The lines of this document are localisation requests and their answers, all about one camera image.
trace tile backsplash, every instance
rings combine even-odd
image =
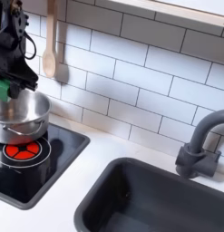
[[[224,109],[224,28],[106,0],[59,0],[60,64],[49,79],[46,2],[24,0],[24,9],[37,46],[28,64],[53,113],[177,156],[200,120]],[[224,172],[224,125],[204,149],[223,152]]]

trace wooden utensil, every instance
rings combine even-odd
[[[43,56],[43,69],[47,77],[54,77],[57,71],[56,22],[58,0],[48,0],[46,49]]]

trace cable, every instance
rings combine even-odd
[[[21,41],[19,43],[19,48],[20,48],[20,51],[21,51],[21,54],[24,56],[25,59],[27,60],[33,60],[36,56],[36,46],[35,46],[35,42],[34,40],[27,34],[27,32],[24,32],[24,38],[28,39],[34,46],[34,54],[31,56],[31,57],[27,57],[25,56],[25,53],[23,53],[23,50],[22,50],[22,47],[21,47]]]

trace green part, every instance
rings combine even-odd
[[[0,100],[3,102],[8,102],[8,90],[10,87],[10,82],[8,80],[0,79]]]

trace red burner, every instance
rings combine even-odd
[[[37,156],[39,152],[40,145],[36,141],[21,146],[5,146],[5,154],[14,160],[29,160]]]

